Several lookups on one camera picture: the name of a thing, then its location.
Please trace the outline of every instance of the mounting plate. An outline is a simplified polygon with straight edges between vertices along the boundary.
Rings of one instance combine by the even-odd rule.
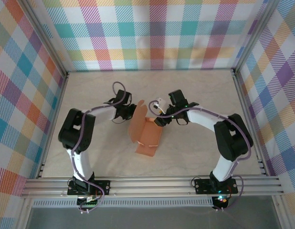
[[[217,191],[212,189],[212,186],[210,185],[210,179],[195,179],[194,184],[196,194],[230,194],[230,192],[232,194],[238,193],[237,183],[235,179],[232,178],[228,179],[226,185],[217,189]]]
[[[100,186],[104,190],[105,196],[109,195],[110,180],[94,180],[94,183]],[[102,194],[102,192],[99,189],[97,189],[96,194],[99,196]],[[73,180],[70,180],[69,182],[67,195],[68,196],[87,196],[87,194],[82,192],[81,190],[76,190]]]

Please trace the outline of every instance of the colorful checkered backdrop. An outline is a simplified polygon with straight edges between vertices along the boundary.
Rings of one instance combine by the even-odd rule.
[[[231,68],[268,0],[30,0],[66,68]]]
[[[63,77],[16,0],[0,0],[0,229],[33,178]]]
[[[271,175],[295,218],[295,0],[282,0],[241,71]]]

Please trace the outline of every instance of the cable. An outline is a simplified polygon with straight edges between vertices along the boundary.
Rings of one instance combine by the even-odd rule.
[[[116,123],[116,122],[114,122],[113,120],[111,120],[114,124],[122,124],[123,122],[125,122],[126,121],[126,119],[125,120],[123,120],[121,123]]]
[[[230,199],[232,197],[232,188],[229,185],[227,185],[227,188],[229,189],[229,193],[230,193],[228,199]]]
[[[200,179],[199,177],[194,177],[194,178],[190,181],[190,184],[192,185],[192,187],[195,187],[195,186],[193,185],[193,181],[194,181],[195,178]]]
[[[178,119],[176,119],[176,122],[177,122],[178,125],[188,125],[188,123],[186,123],[186,124],[180,124],[179,121],[178,121]]]
[[[231,208],[233,205],[235,205],[235,203],[237,203],[239,201],[241,195],[243,194],[243,190],[244,190],[244,180],[243,180],[243,178],[240,175],[234,175],[232,177],[239,177],[241,179],[242,186],[241,186],[241,191],[240,191],[237,199],[234,202],[232,202],[227,208]]]
[[[210,210],[207,212],[194,212],[185,208],[182,208],[183,211],[186,211],[190,214],[196,215],[196,216],[204,216],[204,215],[208,215],[210,213],[218,213],[221,212],[219,210],[222,210],[221,208],[217,208],[216,210]],[[231,214],[229,214],[227,211],[222,211],[222,213],[226,214],[228,217],[230,217],[232,219],[232,221],[234,221],[236,224],[238,224],[241,228],[243,229],[247,229],[245,226],[243,226],[242,224],[240,224]]]
[[[132,94],[130,94],[129,95],[130,96],[130,99],[129,99],[129,103],[126,105],[126,106],[130,106],[131,104],[132,104],[132,101],[133,101],[133,97],[132,97]],[[125,122],[126,121],[126,119],[125,120],[123,120],[122,122],[120,122],[120,123],[116,123],[113,119],[111,120],[114,124],[122,124],[123,122]]]
[[[214,113],[212,111],[209,111],[209,110],[206,110],[206,109],[200,108],[200,107],[186,107],[186,108],[183,108],[183,109],[181,109],[181,110],[179,110],[179,111],[177,111],[177,112],[175,112],[175,113],[173,113],[171,115],[161,115],[160,116],[160,115],[156,114],[152,110],[152,108],[151,108],[152,103],[158,103],[158,101],[157,100],[153,100],[153,101],[149,102],[148,108],[149,108],[150,112],[153,115],[155,115],[156,117],[159,117],[159,118],[172,118],[172,117],[178,115],[181,112],[188,111],[188,110],[196,110],[196,111],[202,111],[202,112],[208,113],[208,114],[210,114],[212,116],[221,118],[221,119],[226,120],[227,122],[231,123],[240,132],[240,134],[242,135],[243,139],[245,140],[246,145],[247,145],[247,148],[248,148],[248,154],[247,154],[246,157],[242,157],[242,158],[236,159],[236,163],[234,163],[233,167],[231,168],[230,174],[234,171],[234,169],[236,168],[236,166],[239,163],[239,161],[247,160],[248,158],[251,157],[251,155],[252,155],[251,144],[249,143],[249,141],[248,141],[245,133],[242,131],[242,129],[234,121],[230,120],[229,118],[226,118],[226,117],[224,117],[224,116],[222,116],[220,114]]]
[[[86,115],[89,114],[90,112],[96,110],[96,109],[106,108],[106,107],[110,107],[110,106],[115,106],[115,105],[121,103],[121,102],[124,100],[124,98],[125,98],[125,96],[126,96],[126,89],[125,89],[124,85],[123,85],[121,82],[118,82],[118,81],[116,81],[116,82],[113,83],[112,88],[113,88],[113,91],[114,91],[114,94],[115,94],[115,95],[116,95],[115,84],[120,84],[120,85],[123,87],[124,94],[123,94],[122,99],[121,99],[120,101],[118,101],[117,103],[109,104],[109,105],[97,106],[97,107],[94,107],[94,108],[92,108],[92,109],[86,111],[86,112],[83,114],[83,117],[82,117],[80,137],[79,137],[77,143],[75,144],[75,146],[73,147],[73,149],[71,150],[71,162],[72,162],[72,167],[73,167],[73,169],[74,169],[74,173],[76,173],[76,174],[80,177],[80,179],[82,179],[84,182],[86,182],[86,183],[89,184],[89,185],[92,185],[92,186],[96,187],[97,189],[99,189],[99,190],[102,192],[102,198],[100,199],[100,201],[98,201],[97,205],[94,206],[92,209],[90,209],[90,210],[87,209],[87,210],[86,210],[87,213],[89,213],[89,212],[95,210],[95,209],[98,207],[98,205],[104,200],[105,192],[104,192],[104,190],[103,190],[100,186],[98,186],[98,185],[96,185],[96,184],[94,184],[94,183],[92,183],[92,182],[86,180],[85,177],[83,177],[83,176],[79,173],[79,171],[77,170],[76,165],[75,165],[74,152],[75,152],[75,150],[78,148],[78,146],[80,145],[80,143],[81,143],[81,141],[82,141],[82,138],[83,138],[83,134],[84,134],[84,123],[85,123],[85,117],[86,117]],[[81,211],[81,213],[84,212],[83,209],[82,209],[82,206],[81,206],[81,205],[80,205],[80,211]]]

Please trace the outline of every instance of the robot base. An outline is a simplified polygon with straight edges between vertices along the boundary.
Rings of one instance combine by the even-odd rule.
[[[210,179],[195,179],[194,187],[196,194],[237,194],[238,187],[235,179],[225,180],[225,185],[217,187],[216,190],[210,185]]]
[[[110,180],[95,180],[95,174],[93,173],[90,179],[88,180],[91,183],[94,183],[100,186],[105,195],[109,195],[110,190]],[[72,177],[72,180],[68,182],[68,196],[91,196],[91,195],[102,195],[101,190],[95,188],[92,185],[87,184],[75,177]]]

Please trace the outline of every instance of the cardboard box flap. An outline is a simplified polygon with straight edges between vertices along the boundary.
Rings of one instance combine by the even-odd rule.
[[[146,118],[140,139],[138,140],[144,146],[158,146],[162,127],[154,123],[154,118]]]
[[[139,141],[146,123],[146,115],[148,107],[143,105],[144,100],[140,100],[137,104],[133,117],[128,128],[128,135],[133,143]]]
[[[154,156],[156,153],[156,150],[157,150],[157,146],[149,147],[149,146],[143,146],[141,144],[138,144],[136,153],[147,155],[147,156]]]

